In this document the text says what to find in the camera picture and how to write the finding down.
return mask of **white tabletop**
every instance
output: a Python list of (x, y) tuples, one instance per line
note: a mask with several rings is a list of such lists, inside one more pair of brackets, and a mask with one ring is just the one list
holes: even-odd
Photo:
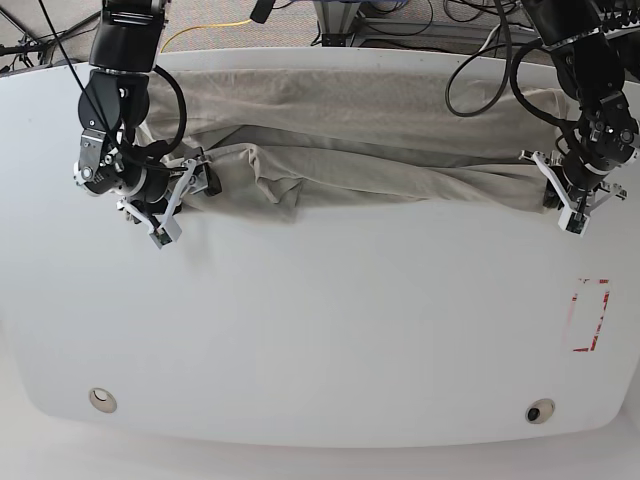
[[(416, 73), (459, 62), (359, 49), (159, 60)], [(501, 66), (480, 60), (467, 75), (499, 78)], [(88, 67), (77, 69), (86, 79)], [(640, 354), (637, 166), (617, 174), (629, 200), (602, 207), (584, 239), (560, 232), (555, 213), (424, 202), (311, 210), (288, 227), (185, 215), (183, 238), (158, 252), (115, 198), (75, 187), (81, 127), (66, 70), (0, 79), (0, 309), (41, 410), (190, 438), (335, 447), (509, 440), (616, 416)], [(522, 75), (555, 84), (548, 67)], [(637, 115), (640, 92), (626, 93)], [(587, 289), (579, 278), (609, 283)], [(578, 288), (595, 307), (569, 317)], [(606, 291), (598, 348), (574, 352)], [(93, 387), (114, 394), (114, 414), (91, 406)], [(557, 411), (530, 425), (525, 411), (541, 398)]]

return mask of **black cable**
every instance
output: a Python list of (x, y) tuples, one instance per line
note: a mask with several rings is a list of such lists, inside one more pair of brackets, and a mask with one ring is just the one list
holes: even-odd
[[(63, 40), (63, 42), (67, 41), (67, 40), (71, 40), (72, 38), (76, 38), (79, 37), (80, 35), (85, 35), (87, 33), (91, 33), (94, 32), (98, 29), (98, 24), (96, 24), (95, 26), (93, 26), (92, 28), (89, 28), (87, 30), (83, 30), (82, 32), (76, 32), (73, 35), (69, 35), (68, 37), (65, 37)], [(51, 41), (52, 47), (51, 47), (51, 52), (47, 55), (49, 57), (49, 61), (53, 61), (53, 55), (56, 53), (56, 48), (58, 48), (58, 44), (55, 42), (55, 40)]]
[(173, 141), (167, 147), (166, 154), (173, 152), (176, 148), (180, 146), (182, 139), (184, 138), (184, 132), (187, 130), (187, 102), (184, 99), (184, 93), (178, 85), (178, 82), (175, 78), (173, 78), (169, 73), (159, 65), (156, 65), (153, 69), (158, 75), (165, 79), (165, 81), (171, 85), (171, 88), (176, 93), (176, 97), (178, 99), (178, 112), (180, 115), (180, 123), (178, 124), (178, 132), (174, 137)]
[(469, 65), (469, 63), (471, 63), (474, 59), (482, 55), (482, 53), (485, 53), (485, 51), (490, 51), (490, 50), (487, 50), (485, 48), (484, 50), (480, 50), (479, 52), (471, 55), (468, 59), (462, 62), (462, 64), (460, 64), (460, 66), (456, 69), (455, 72), (453, 72), (453, 75), (451, 75), (451, 77), (447, 81), (447, 87), (444, 93), (444, 100), (445, 100), (445, 103), (447, 104), (447, 108), (451, 113), (453, 113), (457, 117), (470, 118), (486, 112), (491, 107), (493, 107), (496, 103), (498, 103), (498, 101), (502, 97), (502, 94), (507, 88), (507, 84), (509, 83), (509, 73), (511, 72), (511, 58), (513, 55), (513, 43), (511, 41), (511, 31), (509, 30), (509, 21), (507, 19), (507, 15), (504, 11), (504, 8), (502, 7), (502, 3), (500, 3), (500, 0), (494, 0), (494, 3), (496, 5), (496, 9), (498, 10), (498, 15), (500, 16), (500, 24), (502, 25), (502, 30), (504, 31), (504, 44), (507, 47), (506, 59), (504, 63), (504, 74), (502, 75), (502, 82), (500, 83), (500, 87), (498, 88), (498, 91), (496, 92), (495, 96), (484, 107), (473, 112), (459, 112), (455, 108), (453, 108), (453, 105), (451, 105), (451, 85), (453, 84), (453, 81), (456, 79), (458, 74), (467, 65)]
[(69, 71), (73, 75), (73, 78), (75, 79), (76, 83), (78, 84), (78, 87), (80, 87), (80, 90), (82, 91), (82, 94), (87, 98), (87, 101), (89, 102), (89, 105), (91, 106), (91, 109), (93, 110), (93, 113), (96, 114), (96, 118), (102, 124), (102, 128), (103, 128), (103, 130), (105, 132), (105, 135), (107, 136), (107, 138), (109, 139), (111, 144), (114, 147), (116, 147), (116, 146), (120, 147), (120, 148), (118, 148), (118, 150), (122, 154), (122, 158), (125, 161), (127, 161), (127, 162), (129, 162), (129, 163), (131, 163), (133, 165), (136, 165), (136, 166), (139, 166), (139, 167), (142, 167), (142, 168), (147, 168), (149, 170), (157, 170), (157, 171), (161, 171), (161, 172), (185, 172), (187, 169), (183, 168), (183, 167), (166, 168), (166, 167), (161, 167), (161, 166), (156, 166), (156, 165), (148, 165), (146, 162), (141, 162), (139, 160), (136, 160), (136, 159), (134, 159), (133, 157), (131, 157), (130, 155), (128, 155), (127, 153), (125, 153), (123, 151), (123, 149), (121, 148), (122, 146), (118, 144), (115, 136), (111, 133), (111, 131), (109, 131), (109, 128), (107, 127), (108, 122), (106, 121), (106, 116), (104, 115), (104, 112), (102, 112), (102, 107), (99, 105), (100, 106), (100, 111), (102, 113), (102, 115), (100, 115), (98, 113), (98, 108), (93, 103), (91, 97), (87, 94), (87, 90), (84, 88), (84, 85), (82, 85), (82, 82), (80, 81), (80, 78), (78, 77), (78, 74), (76, 73), (75, 68), (73, 68), (73, 64), (71, 63), (71, 60), (69, 59), (69, 56), (67, 55), (66, 50), (62, 46), (62, 42), (60, 41), (60, 38), (58, 37), (58, 34), (55, 33), (56, 29), (53, 26), (53, 23), (51, 22), (51, 17), (49, 17), (49, 12), (47, 12), (47, 8), (44, 6), (43, 0), (38, 0), (38, 3), (40, 4), (40, 9), (42, 10), (42, 13), (44, 15), (45, 20), (47, 21), (49, 29), (51, 30), (51, 33), (53, 34), (53, 38), (55, 39), (58, 47), (60, 48), (60, 52), (62, 53), (62, 56), (64, 57), (65, 61), (67, 62), (67, 65), (69, 66)]
[(320, 43), (320, 37), (322, 37), (322, 31), (320, 30), (320, 22), (318, 23), (318, 35), (316, 35), (316, 38), (313, 39), (313, 41), (311, 42), (311, 47), (315, 47), (316, 45), (318, 45)]
[(395, 12), (399, 12), (400, 10), (402, 10), (404, 7), (406, 7), (409, 4), (410, 0), (405, 0), (403, 2), (396, 2), (395, 5), (390, 9), (390, 10), (386, 10), (384, 8), (380, 8), (380, 7), (376, 7), (373, 2), (371, 2), (369, 4), (369, 8), (371, 8), (371, 10), (373, 10), (376, 13), (379, 13), (380, 15), (389, 15), (390, 13), (395, 13)]
[(560, 142), (562, 140), (564, 140), (564, 133), (560, 135), (558, 138), (556, 138), (556, 150), (558, 150), (562, 155), (566, 157), (569, 154), (560, 147)]
[(296, 2), (285, 3), (284, 5), (280, 5), (279, 7), (273, 7), (271, 10), (284, 10), (285, 8), (290, 7), (294, 3)]
[(516, 54), (513, 56), (511, 73), (509, 76), (509, 80), (511, 82), (511, 90), (513, 91), (513, 96), (516, 97), (516, 100), (518, 100), (518, 103), (520, 103), (520, 105), (522, 105), (530, 114), (534, 115), (535, 117), (538, 117), (543, 122), (553, 125), (554, 127), (564, 129), (566, 128), (565, 120), (556, 118), (550, 113), (544, 112), (540, 110), (538, 107), (536, 107), (535, 105), (531, 104), (529, 100), (525, 98), (522, 91), (520, 90), (520, 86), (518, 85), (518, 70), (520, 68), (520, 64), (522, 63), (522, 60), (524, 59), (525, 55), (529, 52), (532, 52), (533, 50), (540, 50), (545, 52), (546, 50), (542, 49), (542, 45), (543, 45), (542, 39), (538, 38), (536, 40), (533, 40), (532, 42), (529, 42), (523, 45), (522, 48), (520, 48), (516, 52)]
[(451, 0), (442, 0), (442, 8), (444, 10), (444, 13), (447, 17), (449, 17), (451, 20), (453, 20), (454, 22), (457, 23), (468, 23), (468, 22), (473, 22), (474, 20), (477, 20), (478, 18), (480, 18), (484, 12), (482, 10), (477, 10), (475, 15), (473, 17), (469, 17), (469, 18), (456, 18), (453, 13), (451, 13), (451, 10), (449, 10), (449, 2)]
[[(460, 5), (466, 5), (467, 7), (473, 8), (475, 10), (480, 10), (483, 13), (487, 13), (489, 15), (495, 15), (495, 16), (499, 16), (499, 14), (497, 12), (494, 12), (492, 9), (496, 8), (495, 6), (495, 0), (494, 0), (494, 5), (478, 5), (476, 3), (472, 3), (468, 0), (449, 0), (453, 3), (458, 3)], [(508, 6), (511, 7), (510, 10), (507, 10), (505, 12), (506, 15), (511, 15), (512, 13), (515, 13), (518, 10), (518, 5), (515, 1), (507, 1), (507, 2), (500, 2), (500, 6), (504, 9), (504, 7)]]
[(584, 120), (584, 113), (580, 116), (577, 121), (569, 121), (561, 118), (554, 117), (550, 113), (544, 112), (540, 110), (535, 105), (531, 104), (526, 97), (522, 94), (520, 90), (520, 86), (518, 85), (518, 70), (520, 68), (520, 64), (524, 59), (525, 55), (533, 50), (538, 50), (541, 52), (549, 53), (542, 48), (542, 39), (538, 38), (525, 44), (520, 50), (516, 52), (513, 57), (512, 70), (510, 75), (511, 80), (511, 90), (513, 91), (513, 96), (516, 98), (518, 103), (522, 105), (529, 113), (533, 116), (539, 118), (543, 122), (546, 122), (554, 127), (558, 127), (564, 136), (564, 141), (567, 143), (571, 150), (574, 150), (578, 153), (578, 155), (582, 159), (591, 158), (591, 154), (587, 151), (587, 149), (576, 139), (574, 134), (575, 128), (580, 125), (580, 123)]
[(418, 46), (404, 45), (402, 43), (394, 42), (392, 40), (366, 40), (364, 43), (367, 43), (367, 42), (387, 43), (389, 45), (393, 45), (394, 47), (404, 48), (404, 49), (407, 49), (407, 50), (418, 50), (418, 51), (421, 51), (421, 52), (432, 51), (432, 52), (439, 52), (439, 53), (453, 53), (452, 51), (445, 50), (444, 48), (427, 47), (427, 46), (418, 47)]
[(366, 22), (362, 22), (362, 27), (370, 28), (374, 32), (382, 33), (384, 35), (389, 35), (391, 37), (415, 37), (416, 35), (420, 35), (424, 31), (426, 31), (427, 28), (429, 28), (431, 26), (431, 24), (433, 23), (433, 4), (431, 3), (431, 0), (427, 0), (427, 2), (429, 3), (429, 8), (431, 9), (431, 16), (429, 17), (429, 22), (422, 29), (420, 29), (417, 32), (413, 32), (413, 33), (390, 33), (390, 32), (385, 32), (383, 30), (378, 30), (377, 28), (372, 27), (370, 24), (368, 24)]

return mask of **wrinkled fabric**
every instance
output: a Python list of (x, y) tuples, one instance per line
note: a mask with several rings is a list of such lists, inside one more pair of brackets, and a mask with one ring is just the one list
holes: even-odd
[[(332, 70), (239, 70), (173, 74), (187, 100), (184, 143), (201, 146), (223, 193), (185, 202), (205, 211), (291, 221), (302, 208), (440, 199), (542, 212), (546, 179), (518, 160), (550, 151), (555, 129), (505, 94), (474, 118), (452, 115), (446, 78)], [(497, 90), (460, 80), (452, 103), (477, 109)], [(175, 95), (152, 78), (144, 132), (171, 138)], [(525, 90), (565, 118), (559, 90)]]

